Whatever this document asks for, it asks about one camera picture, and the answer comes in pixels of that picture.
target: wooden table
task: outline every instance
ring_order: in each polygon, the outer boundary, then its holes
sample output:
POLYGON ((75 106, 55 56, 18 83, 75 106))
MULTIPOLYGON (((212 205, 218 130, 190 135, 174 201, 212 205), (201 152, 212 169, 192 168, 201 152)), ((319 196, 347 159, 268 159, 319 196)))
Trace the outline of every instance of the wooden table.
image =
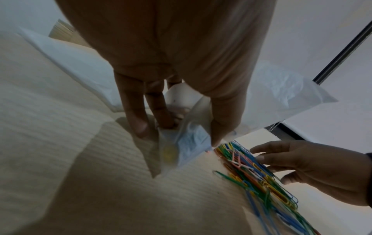
POLYGON ((165 178, 157 153, 155 133, 137 139, 123 113, 0 34, 0 234, 264 234, 243 192, 212 174, 213 153, 165 178))

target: black sleeve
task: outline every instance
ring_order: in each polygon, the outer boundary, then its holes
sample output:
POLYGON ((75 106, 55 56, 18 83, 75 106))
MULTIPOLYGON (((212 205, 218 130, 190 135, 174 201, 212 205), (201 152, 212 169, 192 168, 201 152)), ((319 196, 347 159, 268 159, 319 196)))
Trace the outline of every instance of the black sleeve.
MULTIPOLYGON (((368 157, 372 160, 372 153, 367 153, 368 157)), ((367 203, 372 208, 372 175, 369 178, 367 188, 367 203)))

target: fingernail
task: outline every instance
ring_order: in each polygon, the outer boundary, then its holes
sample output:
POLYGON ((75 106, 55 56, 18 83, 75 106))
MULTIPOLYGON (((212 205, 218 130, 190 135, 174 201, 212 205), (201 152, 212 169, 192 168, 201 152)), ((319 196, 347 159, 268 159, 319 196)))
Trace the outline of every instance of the fingernail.
POLYGON ((282 184, 284 184, 284 185, 286 185, 286 184, 290 184, 290 183, 291 183, 291 181, 290 181, 288 178, 281 179, 280 182, 281 182, 282 184))
POLYGON ((256 160, 258 161, 258 163, 262 163, 265 160, 265 157, 263 155, 258 155, 256 157, 256 160))

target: human hand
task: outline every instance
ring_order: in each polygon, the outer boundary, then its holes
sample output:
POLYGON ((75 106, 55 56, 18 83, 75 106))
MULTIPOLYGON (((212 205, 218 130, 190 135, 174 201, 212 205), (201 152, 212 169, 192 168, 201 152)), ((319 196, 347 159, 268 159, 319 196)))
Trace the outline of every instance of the human hand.
POLYGON ((241 121, 275 0, 57 0, 114 69, 134 133, 149 134, 143 96, 163 128, 174 121, 162 94, 182 79, 211 97, 212 144, 241 121))
POLYGON ((272 172, 294 170, 281 182, 309 184, 331 197, 367 206, 372 161, 365 154, 308 141, 273 141, 256 146, 252 153, 272 172))

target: pile of paper clips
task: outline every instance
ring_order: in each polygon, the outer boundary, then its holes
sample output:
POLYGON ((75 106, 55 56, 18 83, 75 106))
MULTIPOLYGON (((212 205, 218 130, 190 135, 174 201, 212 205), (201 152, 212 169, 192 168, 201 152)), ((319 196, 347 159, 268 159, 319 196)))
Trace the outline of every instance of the pile of paper clips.
POLYGON ((283 224, 299 235, 320 234, 297 212, 297 198, 282 188, 275 180, 277 177, 264 165, 259 164, 238 142, 222 144, 215 149, 215 153, 223 160, 229 175, 218 171, 214 171, 214 174, 245 190, 253 212, 266 234, 280 235, 272 215, 276 215, 283 224))

